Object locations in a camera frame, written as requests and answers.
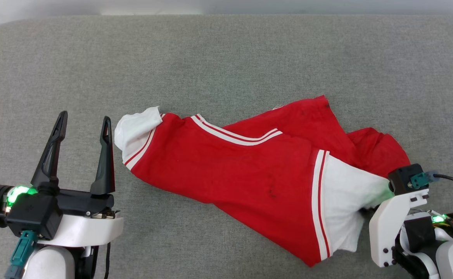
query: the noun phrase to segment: white background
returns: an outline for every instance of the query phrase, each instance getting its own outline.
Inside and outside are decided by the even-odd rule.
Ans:
[[[81,14],[453,14],[453,0],[0,0],[0,24]]]

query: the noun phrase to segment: red stripe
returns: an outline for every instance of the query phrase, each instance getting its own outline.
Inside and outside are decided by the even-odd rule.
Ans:
[[[206,123],[206,122],[203,122],[199,116],[197,115],[194,115],[194,117],[196,117],[202,124],[210,127],[211,129],[217,131],[217,132],[220,132],[222,134],[224,134],[225,136],[229,136],[230,138],[235,138],[236,140],[239,140],[239,141],[247,141],[247,142],[252,142],[252,143],[255,143],[256,141],[262,141],[264,140],[265,138],[269,137],[270,135],[278,132],[278,129],[274,130],[273,132],[269,133],[269,134],[265,134],[264,136],[262,136],[261,138],[259,139],[244,139],[244,138],[239,138],[237,136],[233,136],[231,134],[227,134],[225,133],[224,131],[222,131],[221,129],[218,129],[217,127],[213,126],[212,124],[209,124],[209,123]]]
[[[147,145],[147,143],[149,142],[149,138],[150,138],[150,134],[152,133],[152,130],[149,132],[149,136],[147,137],[147,140],[145,141],[145,144],[144,146],[142,146],[142,148],[137,152],[135,153],[126,163],[125,163],[125,166],[133,159],[135,158],[135,156],[137,156],[140,152],[142,152],[142,150],[145,148],[145,146]]]
[[[320,217],[320,225],[321,225],[321,231],[323,233],[323,236],[325,238],[325,245],[326,245],[326,255],[327,258],[330,257],[330,248],[328,247],[328,240],[326,239],[326,234],[325,234],[325,228],[323,227],[323,220],[321,218],[321,177],[323,176],[323,166],[325,164],[325,157],[326,157],[326,152],[323,154],[323,160],[321,161],[321,168],[320,168],[320,176],[319,176],[319,182],[318,182],[318,215]]]

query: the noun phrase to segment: red fabric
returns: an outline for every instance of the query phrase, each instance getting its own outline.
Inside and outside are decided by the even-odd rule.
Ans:
[[[318,152],[310,141],[288,134],[238,145],[204,131],[191,117],[166,114],[131,171],[158,188],[214,203],[312,266],[321,261],[313,223],[321,218],[313,220],[310,208]]]
[[[391,171],[410,165],[406,152],[389,134],[372,128],[346,134],[324,96],[296,101],[223,128],[256,137],[275,127],[285,134],[305,138],[313,146],[329,150],[333,157],[381,177],[387,178]]]

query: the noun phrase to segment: white fabric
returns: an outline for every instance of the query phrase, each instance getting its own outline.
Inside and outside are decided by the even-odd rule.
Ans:
[[[151,107],[143,113],[127,114],[116,125],[114,143],[123,152],[123,163],[142,149],[152,129],[163,122],[157,108]]]
[[[360,208],[393,197],[388,179],[354,168],[331,155],[323,170],[323,216],[331,254],[338,249],[356,252],[364,218]]]

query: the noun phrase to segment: gray tablecloth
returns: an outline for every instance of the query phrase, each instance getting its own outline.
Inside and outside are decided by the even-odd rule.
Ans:
[[[412,162],[453,176],[453,16],[88,16],[0,26],[0,184],[30,181],[61,110],[60,186],[87,190],[104,115],[115,127],[159,105],[221,126],[322,94],[346,131],[390,133]],[[310,269],[213,205],[146,185],[120,158],[115,149],[126,220],[111,278],[406,275],[374,265],[367,227],[357,253]],[[430,196],[425,208],[453,212],[453,183]],[[0,229],[0,277],[16,241]]]

